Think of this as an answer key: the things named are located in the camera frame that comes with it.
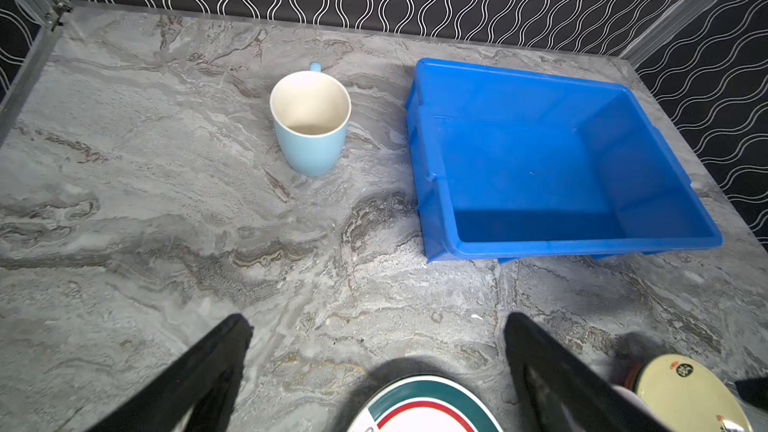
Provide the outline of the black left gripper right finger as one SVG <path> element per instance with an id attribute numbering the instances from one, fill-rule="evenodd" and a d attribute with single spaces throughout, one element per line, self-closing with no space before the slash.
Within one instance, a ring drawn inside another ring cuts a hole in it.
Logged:
<path id="1" fill-rule="evenodd" d="M 509 314 L 504 340 L 526 431 L 667 429 L 525 314 Z"/>

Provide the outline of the blue plastic bin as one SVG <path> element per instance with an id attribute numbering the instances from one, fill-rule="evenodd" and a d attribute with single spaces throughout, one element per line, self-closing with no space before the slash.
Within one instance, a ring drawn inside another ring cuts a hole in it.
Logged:
<path id="1" fill-rule="evenodd" d="M 672 149 L 622 85 L 424 58 L 405 109 L 431 262 L 722 244 Z"/>

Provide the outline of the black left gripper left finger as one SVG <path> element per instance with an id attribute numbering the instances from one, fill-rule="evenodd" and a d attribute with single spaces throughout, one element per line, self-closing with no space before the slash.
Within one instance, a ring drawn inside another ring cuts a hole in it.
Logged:
<path id="1" fill-rule="evenodd" d="M 253 328 L 241 314 L 222 320 L 93 431 L 225 431 L 243 378 Z"/>

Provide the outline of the cream yellow patterned plate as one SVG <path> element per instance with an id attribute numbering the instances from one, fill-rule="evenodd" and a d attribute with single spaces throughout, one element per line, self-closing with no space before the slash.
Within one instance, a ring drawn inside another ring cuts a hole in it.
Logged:
<path id="1" fill-rule="evenodd" d="M 704 365 L 664 354 L 635 366 L 624 386 L 672 431 L 751 431 L 739 401 Z"/>

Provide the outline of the white plate green red rim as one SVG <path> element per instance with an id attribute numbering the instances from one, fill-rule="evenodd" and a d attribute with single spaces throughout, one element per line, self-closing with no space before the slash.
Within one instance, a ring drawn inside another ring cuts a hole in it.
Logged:
<path id="1" fill-rule="evenodd" d="M 498 432 L 501 426 L 467 388 L 445 377 L 421 374 L 399 379 L 378 391 L 347 430 Z"/>

